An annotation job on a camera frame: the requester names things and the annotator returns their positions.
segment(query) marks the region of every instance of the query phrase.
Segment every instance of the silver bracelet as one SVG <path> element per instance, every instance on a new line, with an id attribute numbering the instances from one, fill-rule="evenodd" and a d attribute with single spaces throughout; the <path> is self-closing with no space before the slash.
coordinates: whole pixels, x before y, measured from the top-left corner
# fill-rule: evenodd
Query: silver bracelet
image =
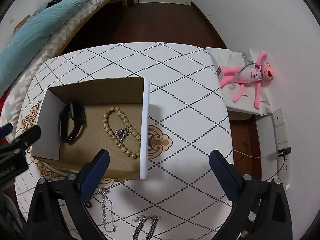
<path id="1" fill-rule="evenodd" d="M 102 196 L 102 216 L 103 216 L 103 222 L 102 222 L 102 225 L 103 225 L 103 228 L 104 230 L 107 232 L 107 233 L 114 233 L 117 228 L 115 226 L 115 222 L 114 222 L 114 218 L 113 218 L 113 208 L 112 208 L 112 202 L 111 200 L 107 197 L 107 193 L 109 193 L 110 191 L 107 189 L 107 188 L 99 188 L 99 194 L 101 194 Z M 106 225 L 107 225 L 107 213 L 106 213 L 106 199 L 108 200 L 111 208 L 110 208 L 110 213 L 111 213 L 111 223 L 112 223 L 112 231 L 109 231 L 107 230 L 106 228 Z"/>
<path id="2" fill-rule="evenodd" d="M 151 226 L 149 228 L 149 231 L 147 233 L 147 236 L 144 240 L 151 239 L 151 237 L 153 236 L 153 233 L 156 230 L 156 226 L 157 226 L 158 221 L 160 220 L 160 217 L 158 217 L 158 216 L 149 217 L 149 216 L 141 215 L 141 216 L 137 216 L 136 219 L 132 219 L 132 221 L 139 223 L 133 233 L 132 240 L 138 240 L 139 234 L 142 231 L 142 228 L 143 228 L 145 222 L 148 221 L 149 219 L 152 219 L 152 222 L 151 222 Z"/>

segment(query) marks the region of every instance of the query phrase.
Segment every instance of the diamond pattern tablecloth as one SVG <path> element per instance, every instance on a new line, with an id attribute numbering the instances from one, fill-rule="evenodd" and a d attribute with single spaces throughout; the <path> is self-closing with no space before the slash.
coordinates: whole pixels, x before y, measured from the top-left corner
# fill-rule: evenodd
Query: diamond pattern tablecloth
<path id="1" fill-rule="evenodd" d="M 138 214 L 161 217 L 152 239 L 208 240 L 231 210 L 208 156 L 214 149 L 232 163 L 232 141 L 226 106 L 211 56 L 205 49 L 173 43 L 124 43 L 71 52 L 46 61 L 37 71 L 24 100 L 17 135 L 32 125 L 38 102 L 49 86 L 99 78 L 142 76 L 150 80 L 150 127 L 171 140 L 160 155 L 149 160 L 147 180 L 112 180 L 110 200 L 117 231 L 107 239 L 131 239 Z M 16 193 L 27 219 L 36 182 L 51 171 L 26 155 L 29 169 L 16 178 Z M 101 195 L 95 194 L 89 212 L 104 232 Z M 61 208 L 73 237 L 80 236 L 67 208 Z M 140 237 L 148 232 L 145 224 Z"/>

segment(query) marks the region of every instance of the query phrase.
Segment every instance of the plush toy head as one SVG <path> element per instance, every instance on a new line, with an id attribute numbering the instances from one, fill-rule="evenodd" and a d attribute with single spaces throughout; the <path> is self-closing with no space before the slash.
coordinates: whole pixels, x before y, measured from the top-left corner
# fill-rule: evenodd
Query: plush toy head
<path id="1" fill-rule="evenodd" d="M 273 69 L 268 62 L 265 62 L 261 67 L 262 78 L 264 80 L 271 80 L 274 77 Z"/>

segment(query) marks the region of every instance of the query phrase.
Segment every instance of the blue bedding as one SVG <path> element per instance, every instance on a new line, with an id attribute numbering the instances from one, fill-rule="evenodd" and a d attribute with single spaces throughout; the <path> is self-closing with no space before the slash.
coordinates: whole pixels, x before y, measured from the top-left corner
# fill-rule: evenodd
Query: blue bedding
<path id="1" fill-rule="evenodd" d="M 42 5 L 0 51 L 0 97 L 41 50 L 50 36 L 89 0 L 63 0 Z"/>

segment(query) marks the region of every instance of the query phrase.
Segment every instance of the pink stuffed animal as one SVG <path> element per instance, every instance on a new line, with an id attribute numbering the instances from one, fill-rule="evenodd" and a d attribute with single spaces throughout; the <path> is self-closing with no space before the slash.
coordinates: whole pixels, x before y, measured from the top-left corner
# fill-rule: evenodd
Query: pink stuffed animal
<path id="1" fill-rule="evenodd" d="M 235 83 L 239 83 L 241 85 L 240 91 L 236 96 L 233 98 L 232 102 L 237 102 L 244 90 L 245 83 L 257 83 L 257 90 L 256 90 L 256 98 L 254 101 L 254 107 L 259 109 L 260 103 L 260 92 L 261 92 L 261 83 L 263 80 L 271 80 L 274 77 L 272 67 L 265 62 L 267 58 L 267 53 L 260 51 L 260 55 L 257 59 L 257 63 L 255 64 L 254 68 L 246 67 L 235 80 Z M 220 81 L 220 86 L 223 87 L 224 85 L 232 82 L 234 80 L 234 75 L 240 70 L 240 67 L 237 68 L 222 68 L 222 73 L 224 74 L 223 79 Z"/>

